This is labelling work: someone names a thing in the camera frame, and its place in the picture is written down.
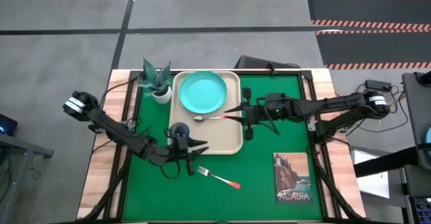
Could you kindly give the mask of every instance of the spoon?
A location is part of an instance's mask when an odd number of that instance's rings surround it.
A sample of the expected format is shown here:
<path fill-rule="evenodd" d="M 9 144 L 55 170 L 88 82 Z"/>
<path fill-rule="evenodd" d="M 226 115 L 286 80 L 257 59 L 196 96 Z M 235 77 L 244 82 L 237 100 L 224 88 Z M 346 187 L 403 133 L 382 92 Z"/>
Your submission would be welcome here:
<path fill-rule="evenodd" d="M 224 116 L 207 117 L 207 118 L 204 118 L 202 116 L 193 117 L 193 120 L 195 120 L 195 122 L 203 122 L 204 120 L 213 120 L 213 119 L 224 119 Z"/>

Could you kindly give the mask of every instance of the green tablecloth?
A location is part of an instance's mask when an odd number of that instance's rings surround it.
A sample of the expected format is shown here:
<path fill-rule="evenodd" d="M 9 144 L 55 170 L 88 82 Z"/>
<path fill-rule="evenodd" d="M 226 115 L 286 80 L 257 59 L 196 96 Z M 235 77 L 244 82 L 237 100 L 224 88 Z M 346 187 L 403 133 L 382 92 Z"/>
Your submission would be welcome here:
<path fill-rule="evenodd" d="M 241 87 L 252 89 L 253 99 L 270 92 L 285 92 L 300 98 L 295 75 L 240 75 Z M 166 145 L 163 129 L 168 127 L 170 104 L 160 105 L 142 94 L 139 116 L 142 131 L 152 126 L 151 135 Z M 254 128 L 254 139 L 244 142 L 234 155 L 202 155 L 195 167 L 202 165 L 221 177 L 238 182 L 241 189 L 196 172 L 187 174 L 181 161 L 181 174 L 175 180 L 166 179 L 155 167 L 136 156 L 131 160 L 124 221 L 275 221 L 321 220 L 322 212 L 317 183 L 308 156 L 312 187 L 311 203 L 276 203 L 273 176 L 273 153 L 305 152 L 308 136 L 305 124 L 277 121 L 280 136 L 264 126 Z M 164 167 L 175 175 L 176 164 Z"/>

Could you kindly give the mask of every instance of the black metal frame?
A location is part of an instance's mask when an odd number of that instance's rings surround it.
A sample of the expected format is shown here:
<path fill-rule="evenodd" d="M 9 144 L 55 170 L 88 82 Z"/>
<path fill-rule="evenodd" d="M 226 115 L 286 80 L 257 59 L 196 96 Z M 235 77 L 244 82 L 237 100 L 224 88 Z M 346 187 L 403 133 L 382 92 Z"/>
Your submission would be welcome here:
<path fill-rule="evenodd" d="M 176 74 L 178 74 L 180 72 L 182 72 L 182 71 L 172 70 L 171 76 L 175 76 Z M 253 70 L 253 71 L 248 71 L 248 70 L 244 69 L 242 71 L 241 69 L 236 69 L 235 71 L 233 71 L 233 73 L 235 73 L 237 75 L 262 75 L 262 74 L 273 75 L 273 72 L 268 71 L 268 70 Z M 316 100 L 317 99 L 311 71 L 298 69 L 296 71 L 277 71 L 276 74 L 277 75 L 295 75 L 295 76 L 297 76 L 297 78 L 298 78 L 298 85 L 300 86 L 301 98 L 303 98 L 303 99 L 306 98 L 305 87 L 304 87 L 304 80 L 307 80 L 307 84 L 308 84 L 308 87 L 309 87 L 309 90 L 310 90 L 311 99 L 312 100 Z M 139 115 L 139 107 L 140 107 L 140 103 L 141 103 L 141 94 L 142 94 L 142 90 L 141 90 L 141 88 L 138 88 L 136 99 L 135 99 L 135 108 L 133 110 L 133 117 L 138 117 L 138 115 Z M 130 103 L 130 99 L 131 99 L 131 97 L 127 97 L 125 104 L 129 104 Z M 307 130 L 307 133 L 308 133 L 308 138 L 310 138 L 310 131 L 309 131 L 308 127 L 307 127 L 306 130 Z M 331 164 L 330 164 L 330 160 L 329 160 L 328 150 L 327 150 L 326 146 L 322 146 L 322 148 L 323 148 L 322 149 L 323 159 L 325 161 L 325 171 L 328 174 L 328 176 L 331 179 L 331 181 L 334 181 L 333 172 L 332 172 Z M 121 189 L 120 189 L 120 197 L 119 197 L 119 204 L 118 204 L 117 214 L 116 214 L 115 218 L 113 219 L 115 221 L 121 221 L 123 213 L 124 213 L 124 203 L 125 203 L 125 197 L 126 197 L 126 192 L 127 192 L 127 181 L 129 179 L 129 170 L 130 170 L 130 164 L 131 164 L 131 156 L 132 156 L 131 152 L 128 151 L 126 153 L 126 158 L 125 158 L 125 162 L 124 162 L 124 165 L 127 165 L 127 172 L 125 174 L 125 179 L 121 182 Z M 323 191 L 322 180 L 319 178 L 318 175 L 315 175 L 315 176 L 316 176 L 316 181 L 317 181 L 317 189 L 318 189 L 318 193 L 319 193 L 319 199 L 320 199 L 320 202 L 321 202 L 322 216 L 323 216 L 324 219 L 326 219 L 326 218 L 329 218 L 329 217 L 328 217 L 327 205 L 326 205 L 326 202 L 325 202 L 325 193 Z M 339 206 L 335 202 L 334 198 L 332 198 L 332 203 L 333 203 L 333 208 L 334 208 L 334 212 L 335 212 L 335 217 L 336 218 L 341 218 L 341 213 L 339 211 Z"/>

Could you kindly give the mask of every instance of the gray floor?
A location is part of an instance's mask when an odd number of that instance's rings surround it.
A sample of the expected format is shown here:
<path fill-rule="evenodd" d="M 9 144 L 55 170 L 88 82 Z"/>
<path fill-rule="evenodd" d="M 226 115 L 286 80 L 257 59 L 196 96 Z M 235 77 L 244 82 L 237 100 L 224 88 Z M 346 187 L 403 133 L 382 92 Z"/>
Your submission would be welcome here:
<path fill-rule="evenodd" d="M 120 28 L 127 0 L 0 0 L 0 30 Z M 193 26 L 311 26 L 306 0 L 135 0 L 130 28 Z M 63 113 L 73 90 L 100 97 L 117 35 L 0 36 L 0 113 L 20 122 L 17 136 L 56 149 L 20 196 L 14 223 L 52 223 L 75 218 L 94 135 Z M 127 35 L 120 69 L 157 66 L 230 68 L 246 54 L 302 67 L 322 67 L 312 32 Z M 399 85 L 406 69 L 332 71 L 334 88 L 349 94 L 366 79 Z M 363 127 L 381 130 L 403 122 L 398 113 Z M 411 146 L 407 124 L 385 133 L 357 130 L 352 145 L 396 151 Z M 401 222 L 397 209 L 366 203 L 369 217 Z"/>

